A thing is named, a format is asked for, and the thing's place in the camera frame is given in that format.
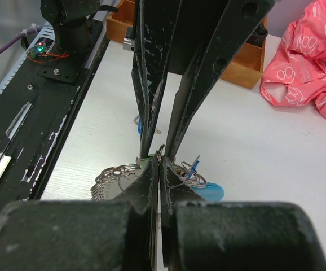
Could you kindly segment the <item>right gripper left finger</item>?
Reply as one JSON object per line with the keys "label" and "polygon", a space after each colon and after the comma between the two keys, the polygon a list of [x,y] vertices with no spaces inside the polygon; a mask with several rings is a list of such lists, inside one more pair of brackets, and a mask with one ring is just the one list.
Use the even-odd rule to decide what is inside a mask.
{"label": "right gripper left finger", "polygon": [[116,199],[126,203],[123,268],[155,268],[158,229],[159,159],[148,159],[142,174]]}

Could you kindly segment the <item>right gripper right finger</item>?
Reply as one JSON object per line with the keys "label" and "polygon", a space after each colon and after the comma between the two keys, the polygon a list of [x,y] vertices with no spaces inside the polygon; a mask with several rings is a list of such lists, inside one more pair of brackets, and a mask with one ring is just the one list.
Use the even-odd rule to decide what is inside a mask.
{"label": "right gripper right finger", "polygon": [[167,268],[205,268],[201,203],[169,158],[160,162],[160,202],[163,263]]}

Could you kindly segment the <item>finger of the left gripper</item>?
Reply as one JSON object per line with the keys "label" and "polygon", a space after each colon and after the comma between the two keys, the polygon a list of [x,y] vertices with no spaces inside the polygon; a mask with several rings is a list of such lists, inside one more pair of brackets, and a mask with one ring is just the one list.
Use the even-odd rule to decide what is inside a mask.
{"label": "finger of the left gripper", "polygon": [[135,2],[131,76],[142,122],[140,157],[148,156],[155,134],[181,5],[181,1]]}
{"label": "finger of the left gripper", "polygon": [[166,139],[165,156],[175,157],[195,113],[242,45],[275,1],[228,1],[183,74]]}

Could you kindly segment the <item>dark blue key tag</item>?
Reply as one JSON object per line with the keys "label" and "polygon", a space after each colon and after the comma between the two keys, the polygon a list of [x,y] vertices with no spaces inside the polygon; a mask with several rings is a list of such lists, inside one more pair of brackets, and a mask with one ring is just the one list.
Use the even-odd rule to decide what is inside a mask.
{"label": "dark blue key tag", "polygon": [[190,172],[188,174],[188,179],[190,180],[192,177],[194,177],[196,174],[197,174],[197,166],[199,164],[199,158],[200,158],[200,155],[198,155],[196,157],[196,159],[193,161],[192,165],[190,166]]}

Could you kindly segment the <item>light blue key tag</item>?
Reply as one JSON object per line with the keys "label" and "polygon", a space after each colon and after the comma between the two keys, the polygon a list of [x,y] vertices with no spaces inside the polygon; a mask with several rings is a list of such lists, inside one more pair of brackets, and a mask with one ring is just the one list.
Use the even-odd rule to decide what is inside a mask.
{"label": "light blue key tag", "polygon": [[208,201],[220,201],[224,197],[224,189],[216,183],[208,182],[205,187],[193,187],[201,197]]}

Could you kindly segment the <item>green key tag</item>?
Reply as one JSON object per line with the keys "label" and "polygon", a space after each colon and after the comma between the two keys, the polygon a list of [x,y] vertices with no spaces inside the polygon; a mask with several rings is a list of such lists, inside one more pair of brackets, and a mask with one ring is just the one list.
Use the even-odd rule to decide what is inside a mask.
{"label": "green key tag", "polygon": [[151,157],[154,157],[154,154],[149,154],[146,158],[136,157],[135,163],[138,164],[141,169],[144,169],[147,166]]}

